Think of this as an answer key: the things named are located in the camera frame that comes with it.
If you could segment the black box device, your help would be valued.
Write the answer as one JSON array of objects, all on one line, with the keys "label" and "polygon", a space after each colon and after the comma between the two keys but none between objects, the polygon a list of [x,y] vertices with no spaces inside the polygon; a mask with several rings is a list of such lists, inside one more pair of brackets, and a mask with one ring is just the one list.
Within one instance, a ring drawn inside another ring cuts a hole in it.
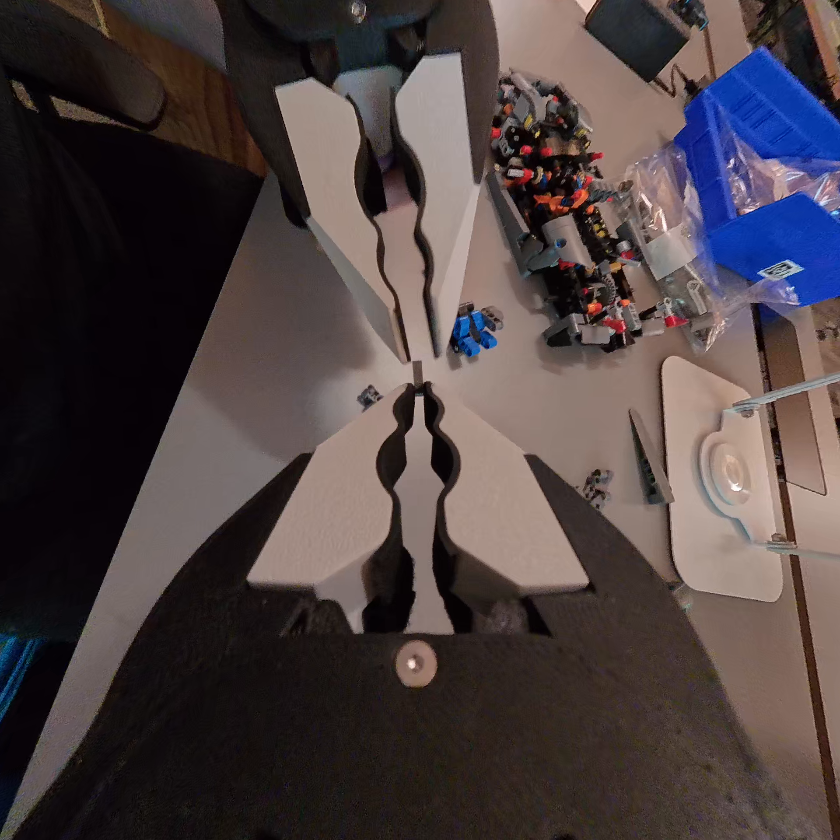
[{"label": "black box device", "polygon": [[584,29],[644,82],[686,46],[691,29],[662,1],[597,1]]}]

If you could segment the black clothing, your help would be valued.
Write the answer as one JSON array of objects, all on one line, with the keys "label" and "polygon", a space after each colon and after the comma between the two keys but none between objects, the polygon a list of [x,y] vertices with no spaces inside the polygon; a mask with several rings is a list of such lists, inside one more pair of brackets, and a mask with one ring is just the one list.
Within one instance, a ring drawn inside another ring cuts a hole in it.
[{"label": "black clothing", "polygon": [[263,180],[2,80],[1,629],[73,640]]}]

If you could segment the blue plastic object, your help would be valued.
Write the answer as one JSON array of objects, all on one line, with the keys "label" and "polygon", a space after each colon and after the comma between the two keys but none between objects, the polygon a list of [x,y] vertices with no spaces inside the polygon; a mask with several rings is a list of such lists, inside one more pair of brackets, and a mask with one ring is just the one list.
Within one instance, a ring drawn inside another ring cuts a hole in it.
[{"label": "blue plastic object", "polygon": [[1,720],[16,694],[44,640],[1,633]]}]

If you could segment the partly built lego model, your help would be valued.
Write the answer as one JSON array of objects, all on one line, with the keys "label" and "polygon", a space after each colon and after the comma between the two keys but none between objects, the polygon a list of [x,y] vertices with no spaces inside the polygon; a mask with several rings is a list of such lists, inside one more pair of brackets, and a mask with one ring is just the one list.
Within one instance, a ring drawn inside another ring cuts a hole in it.
[{"label": "partly built lego model", "polygon": [[540,277],[550,348],[605,353],[684,328],[668,297],[639,310],[625,273],[645,263],[641,235],[613,234],[602,205],[625,209],[631,181],[609,182],[592,149],[592,119],[558,81],[519,69],[499,78],[490,131],[490,196],[521,277]]}]

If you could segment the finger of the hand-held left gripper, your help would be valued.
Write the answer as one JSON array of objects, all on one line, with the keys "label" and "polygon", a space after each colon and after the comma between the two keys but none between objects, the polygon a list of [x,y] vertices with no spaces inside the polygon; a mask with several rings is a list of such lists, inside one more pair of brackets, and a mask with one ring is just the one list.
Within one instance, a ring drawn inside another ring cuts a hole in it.
[{"label": "finger of the hand-held left gripper", "polygon": [[361,116],[350,98],[313,77],[278,85],[275,96],[306,196],[308,227],[375,333],[406,363],[402,313],[382,266],[382,232],[357,183],[367,161]]},{"label": "finger of the hand-held left gripper", "polygon": [[415,237],[426,266],[423,302],[438,357],[456,319],[480,194],[459,52],[419,60],[395,95],[395,127],[419,179]]}]

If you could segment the metal rod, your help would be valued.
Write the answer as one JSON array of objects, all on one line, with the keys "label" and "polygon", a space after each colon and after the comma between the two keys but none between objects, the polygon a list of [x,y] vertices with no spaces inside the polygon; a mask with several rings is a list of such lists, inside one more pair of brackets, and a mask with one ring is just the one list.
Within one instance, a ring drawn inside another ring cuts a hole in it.
[{"label": "metal rod", "polygon": [[832,373],[826,374],[814,379],[787,385],[779,389],[774,389],[761,395],[749,396],[746,399],[731,404],[730,407],[724,411],[726,413],[735,413],[744,417],[750,417],[761,406],[769,405],[790,396],[797,396],[799,394],[808,393],[814,390],[821,389],[839,383],[840,374]]},{"label": "metal rod", "polygon": [[825,550],[807,548],[798,542],[787,539],[780,533],[773,534],[768,540],[753,540],[751,541],[751,545],[758,550],[788,555],[791,557],[794,556],[800,559],[820,560],[835,563],[839,562],[839,552],[829,552]]}]

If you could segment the round white lens mount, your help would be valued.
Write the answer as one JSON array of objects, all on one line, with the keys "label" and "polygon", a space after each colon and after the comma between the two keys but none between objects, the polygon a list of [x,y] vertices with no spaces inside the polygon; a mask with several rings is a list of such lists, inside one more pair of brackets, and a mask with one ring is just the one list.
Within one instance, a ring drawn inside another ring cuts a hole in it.
[{"label": "round white lens mount", "polygon": [[748,450],[737,438],[717,430],[702,440],[697,466],[713,508],[726,518],[748,523],[760,508],[762,492]]}]

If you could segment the pile of grey lego connectors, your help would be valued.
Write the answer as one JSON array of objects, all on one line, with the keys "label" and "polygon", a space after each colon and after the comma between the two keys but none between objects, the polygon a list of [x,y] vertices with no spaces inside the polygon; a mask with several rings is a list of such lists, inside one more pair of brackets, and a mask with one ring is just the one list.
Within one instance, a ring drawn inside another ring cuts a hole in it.
[{"label": "pile of grey lego connectors", "polygon": [[576,489],[587,504],[602,511],[611,499],[613,478],[614,472],[611,469],[593,469]]}]

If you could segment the blue labelled plastic bin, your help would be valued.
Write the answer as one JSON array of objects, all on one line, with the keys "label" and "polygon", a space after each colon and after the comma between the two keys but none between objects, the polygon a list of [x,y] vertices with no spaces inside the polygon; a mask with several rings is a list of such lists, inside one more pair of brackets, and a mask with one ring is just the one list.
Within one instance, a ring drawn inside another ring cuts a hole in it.
[{"label": "blue labelled plastic bin", "polygon": [[752,284],[779,281],[799,306],[839,295],[838,220],[801,193],[711,230],[716,262]]}]

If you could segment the dark grey lego wedge panel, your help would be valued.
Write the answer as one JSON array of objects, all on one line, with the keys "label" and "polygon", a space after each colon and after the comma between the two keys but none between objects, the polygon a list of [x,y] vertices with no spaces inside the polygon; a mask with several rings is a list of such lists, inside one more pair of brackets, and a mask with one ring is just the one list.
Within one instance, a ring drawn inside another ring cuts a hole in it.
[{"label": "dark grey lego wedge panel", "polygon": [[628,416],[644,499],[651,506],[670,505],[675,501],[675,497],[665,472],[664,462],[658,456],[653,439],[639,412],[631,407],[628,409]]}]

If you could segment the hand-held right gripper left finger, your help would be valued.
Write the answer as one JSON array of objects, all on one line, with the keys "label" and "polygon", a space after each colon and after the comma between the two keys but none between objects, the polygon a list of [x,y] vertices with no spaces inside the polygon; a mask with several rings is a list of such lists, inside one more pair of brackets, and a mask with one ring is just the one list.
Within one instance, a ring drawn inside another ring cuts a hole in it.
[{"label": "hand-held right gripper left finger", "polygon": [[248,573],[250,586],[336,602],[352,631],[363,632],[376,597],[373,558],[399,522],[396,478],[377,459],[394,434],[405,453],[414,398],[413,385],[395,388],[315,448]]}]

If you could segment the clear plastic bag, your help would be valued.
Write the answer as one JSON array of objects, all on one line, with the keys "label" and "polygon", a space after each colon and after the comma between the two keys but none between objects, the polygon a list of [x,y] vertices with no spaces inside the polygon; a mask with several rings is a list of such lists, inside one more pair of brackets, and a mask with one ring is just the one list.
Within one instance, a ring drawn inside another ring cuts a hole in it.
[{"label": "clear plastic bag", "polygon": [[704,213],[675,139],[627,167],[631,197],[625,209],[616,211],[620,228],[628,223],[632,233],[641,235],[644,264],[659,297],[670,298],[689,320],[681,329],[698,353],[709,350],[745,308],[764,305],[786,313],[802,307],[779,281],[753,284],[720,266],[711,251],[711,230],[797,193],[809,196],[838,220],[838,162],[760,162],[745,146],[737,162],[742,168],[730,175],[733,216]]}]

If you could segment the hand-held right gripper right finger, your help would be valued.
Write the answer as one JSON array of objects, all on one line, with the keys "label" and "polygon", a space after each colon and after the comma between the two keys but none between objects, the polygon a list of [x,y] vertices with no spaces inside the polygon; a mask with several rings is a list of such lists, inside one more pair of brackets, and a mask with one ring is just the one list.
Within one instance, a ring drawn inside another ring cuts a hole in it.
[{"label": "hand-held right gripper right finger", "polygon": [[590,578],[526,453],[439,384],[423,385],[435,503],[433,570],[457,634],[498,604],[582,592]]}]

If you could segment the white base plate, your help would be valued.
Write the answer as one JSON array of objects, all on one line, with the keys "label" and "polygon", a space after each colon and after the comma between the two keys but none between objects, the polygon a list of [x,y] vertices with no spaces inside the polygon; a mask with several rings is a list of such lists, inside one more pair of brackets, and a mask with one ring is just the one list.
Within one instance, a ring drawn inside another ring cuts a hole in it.
[{"label": "white base plate", "polygon": [[[774,494],[759,414],[726,413],[747,391],[678,356],[661,367],[665,469],[675,501],[668,506],[671,550],[680,578],[697,592],[776,602],[783,591],[781,556],[756,549],[777,532]],[[761,505],[750,521],[722,516],[700,483],[702,440],[723,430],[748,450]]]}]

